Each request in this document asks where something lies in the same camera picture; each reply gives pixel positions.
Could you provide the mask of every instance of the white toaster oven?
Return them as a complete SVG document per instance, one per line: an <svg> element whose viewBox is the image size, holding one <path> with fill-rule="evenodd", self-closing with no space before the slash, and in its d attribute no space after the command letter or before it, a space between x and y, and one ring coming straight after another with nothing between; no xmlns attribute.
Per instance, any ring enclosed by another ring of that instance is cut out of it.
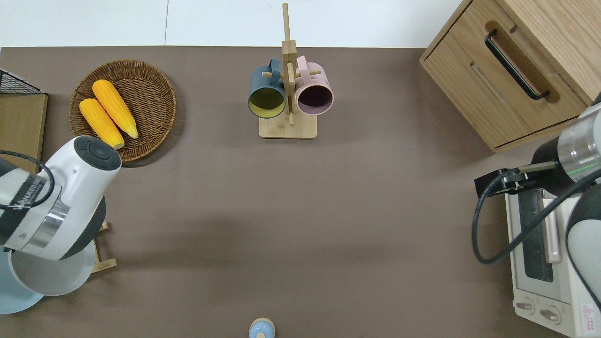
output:
<svg viewBox="0 0 601 338"><path fill-rule="evenodd" d="M553 198L542 190L506 195L510 240ZM577 201L568 198L511 253L513 306L519 316L566 336L601 337L599 309L566 251L566 225Z"/></svg>

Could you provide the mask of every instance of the mug handle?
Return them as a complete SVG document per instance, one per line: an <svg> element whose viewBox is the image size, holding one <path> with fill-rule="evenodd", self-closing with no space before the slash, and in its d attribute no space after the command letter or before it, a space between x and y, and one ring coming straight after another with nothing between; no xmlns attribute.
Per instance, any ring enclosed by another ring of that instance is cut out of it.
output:
<svg viewBox="0 0 601 338"><path fill-rule="evenodd" d="M299 73L302 83L304 85L308 85L311 83L311 75L309 74L309 66L307 65L307 59L305 56L300 56L296 58L296 62L299 65Z"/></svg>
<svg viewBox="0 0 601 338"><path fill-rule="evenodd" d="M275 87L278 85L280 72L279 72L279 60L271 58L269 62L269 71L271 72L271 78L269 79L269 85Z"/></svg>

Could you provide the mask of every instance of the pink mug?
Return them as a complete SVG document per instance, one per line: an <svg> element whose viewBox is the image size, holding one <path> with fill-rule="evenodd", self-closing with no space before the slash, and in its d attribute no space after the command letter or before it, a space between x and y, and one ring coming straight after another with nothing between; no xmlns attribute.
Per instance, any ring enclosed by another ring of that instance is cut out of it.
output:
<svg viewBox="0 0 601 338"><path fill-rule="evenodd" d="M307 62L305 56L296 59L300 78L296 79L296 101L300 111L308 115L320 115L328 111L334 102L334 94L323 67L315 62ZM312 70L319 74L310 75Z"/></svg>

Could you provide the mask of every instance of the black cable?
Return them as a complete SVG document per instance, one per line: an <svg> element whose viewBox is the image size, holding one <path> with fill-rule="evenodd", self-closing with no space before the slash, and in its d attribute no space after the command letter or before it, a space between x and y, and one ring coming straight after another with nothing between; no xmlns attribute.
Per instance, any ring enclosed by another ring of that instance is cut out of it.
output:
<svg viewBox="0 0 601 338"><path fill-rule="evenodd" d="M27 156L25 154L11 152L9 150L0 150L0 154L16 156L16 157L24 158L28 161L31 161L31 162L39 165L40 168L42 168L42 170L44 170L46 172L46 174L48 175L48 180L50 181L50 188L46 192L46 195L44 195L40 200L33 202L32 204L19 206L19 207L25 207L25 208L36 207L36 206L44 203L50 197L50 195L52 195L52 192L54 191L54 175L52 174L52 172L50 172L50 169L48 169L48 167L44 165L44 163L34 159L33 157ZM8 208L14 208L14 206L0 204L0 209L8 209Z"/></svg>
<svg viewBox="0 0 601 338"><path fill-rule="evenodd" d="M509 254L518 246L523 240L536 228L540 225L540 223L547 217L555 208L557 208L563 201L567 200L568 197L572 196L574 193L581 191L587 185L591 185L596 179L601 177L601 169L595 170L591 174L584 177L582 180L572 184L567 190L562 192L555 200L551 201L549 205L546 206L541 212L539 212L530 223L522 229L522 232L517 235L503 250L501 250L498 254L494 255L491 258L484 258L480 254L480 249L478 247L478 219L480 218L480 210L482 209L482 205L484 204L484 199L488 197L491 190L494 188L497 183L499 183L503 178L507 177L510 174L513 174L518 169L512 169L508 172L502 173L495 177L484 189L480 199L478 200L478 204L476 204L476 210L474 211L474 219L472 220L472 248L474 249L474 255L483 264L497 264L507 258Z"/></svg>

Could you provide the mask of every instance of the dark teal mug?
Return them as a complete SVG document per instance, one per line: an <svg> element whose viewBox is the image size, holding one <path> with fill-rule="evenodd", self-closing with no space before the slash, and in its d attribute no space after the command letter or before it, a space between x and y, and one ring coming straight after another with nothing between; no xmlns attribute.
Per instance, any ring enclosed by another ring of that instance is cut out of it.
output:
<svg viewBox="0 0 601 338"><path fill-rule="evenodd" d="M260 118L280 115L286 107L284 81L280 77L279 60L272 58L268 66L261 66L251 75L248 109Z"/></svg>

